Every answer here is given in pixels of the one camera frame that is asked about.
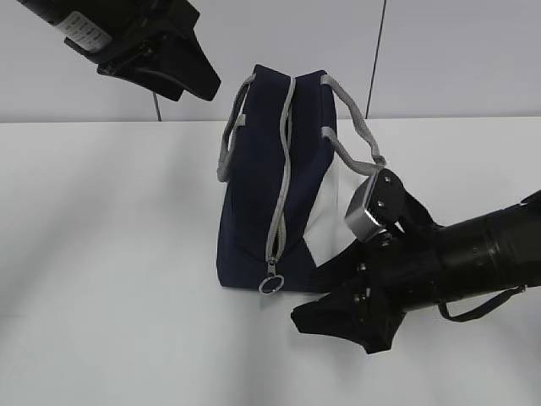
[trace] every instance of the zipper pull ring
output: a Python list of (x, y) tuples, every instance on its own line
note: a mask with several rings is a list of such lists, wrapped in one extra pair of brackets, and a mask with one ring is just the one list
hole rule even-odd
[(260, 284), (260, 294), (269, 296), (275, 294), (284, 286), (285, 279), (282, 275), (276, 273), (276, 258), (271, 257), (267, 261), (267, 277), (263, 279), (263, 282)]

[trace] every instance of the white wall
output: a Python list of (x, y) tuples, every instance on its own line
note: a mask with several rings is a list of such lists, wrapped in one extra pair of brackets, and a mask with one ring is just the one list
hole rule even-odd
[[(164, 119), (225, 119), (256, 63), (326, 69), (365, 109), (383, 0), (192, 3), (223, 84), (213, 102), (161, 99)], [(537, 0), (388, 0), (370, 117), (540, 115), (540, 14)], [(14, 0), (0, 5), (0, 50), (0, 122), (156, 119), (148, 91), (98, 76)]]
[(389, 0), (371, 117), (541, 115), (539, 0)]
[[(381, 0), (194, 0), (207, 57), (223, 80), (214, 102), (162, 101), (164, 119), (224, 119), (256, 63), (288, 74), (328, 69), (366, 105)], [(0, 122), (146, 121), (149, 91), (102, 78), (62, 36), (14, 0), (0, 4)]]

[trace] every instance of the bag handle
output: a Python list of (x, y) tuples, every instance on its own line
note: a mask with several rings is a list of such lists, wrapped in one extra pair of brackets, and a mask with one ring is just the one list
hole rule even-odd
[(243, 108), (244, 100), (246, 100), (246, 95), (248, 94), (250, 85), (252, 84), (252, 82), (254, 82), (254, 80), (255, 74), (252, 74), (240, 86), (240, 89), (235, 96), (235, 102), (233, 103), (231, 115), (229, 116), (226, 129), (224, 130), (223, 136), (221, 137), (220, 158), (218, 159), (217, 171), (219, 182), (229, 181), (229, 170), (231, 168), (233, 153), (235, 152), (237, 130), (238, 127), (246, 125), (246, 116), (244, 114), (240, 114), (240, 112)]
[(526, 290), (526, 286), (522, 285), (517, 288), (506, 290), (500, 294), (494, 296), (489, 301), (481, 304), (479, 307), (476, 307), (473, 310), (462, 313), (461, 315), (450, 315), (449, 309), (447, 308), (447, 303), (441, 303), (438, 305), (440, 309), (441, 316), (448, 321), (454, 321), (456, 323), (464, 323), (466, 321), (477, 320), (487, 315), (493, 310), (496, 310), (502, 306), (507, 300), (515, 296), (516, 294), (521, 294)]
[(321, 135), (328, 139), (335, 147), (336, 153), (344, 161), (344, 163), (355, 173), (364, 176), (373, 176), (387, 164), (385, 158), (380, 154), (380, 148), (375, 137), (364, 122), (363, 114), (359, 110), (357, 104), (349, 94), (340, 86), (340, 84), (328, 74), (321, 76), (321, 84), (328, 85), (334, 93), (342, 100), (352, 116), (353, 126), (357, 134), (361, 136), (369, 145), (372, 151), (372, 159), (374, 163), (361, 162), (354, 160), (344, 148), (344, 145), (338, 140), (336, 131), (331, 127), (323, 127)]

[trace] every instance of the table surface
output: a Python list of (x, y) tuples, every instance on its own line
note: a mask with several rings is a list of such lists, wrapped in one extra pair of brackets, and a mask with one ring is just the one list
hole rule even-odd
[[(289, 314), (306, 294), (221, 288), (223, 125), (0, 125), (1, 405), (539, 403), (536, 289), (465, 325), (413, 312), (392, 351), (368, 356), (299, 335)], [(369, 127), (440, 223), (541, 187), (541, 118)], [(369, 156), (350, 122), (339, 133)], [(340, 168), (341, 207), (359, 181)]]

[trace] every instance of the cable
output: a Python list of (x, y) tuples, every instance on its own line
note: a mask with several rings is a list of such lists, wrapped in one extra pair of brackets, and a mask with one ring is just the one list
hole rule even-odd
[(381, 34), (383, 33), (383, 22), (385, 20), (385, 11), (387, 10), (387, 0), (383, 2), (383, 10), (381, 11), (380, 33), (378, 34), (378, 45), (375, 48), (374, 67), (372, 68), (372, 79), (370, 80), (369, 100), (366, 105), (366, 118), (369, 117), (370, 103), (372, 102), (372, 90), (374, 89), (375, 71), (378, 67), (378, 57), (380, 56)]
[(160, 102), (158, 101), (158, 95), (155, 92), (152, 92), (154, 97), (154, 106), (156, 107), (156, 115), (158, 116), (158, 121), (161, 122), (161, 111), (160, 111)]

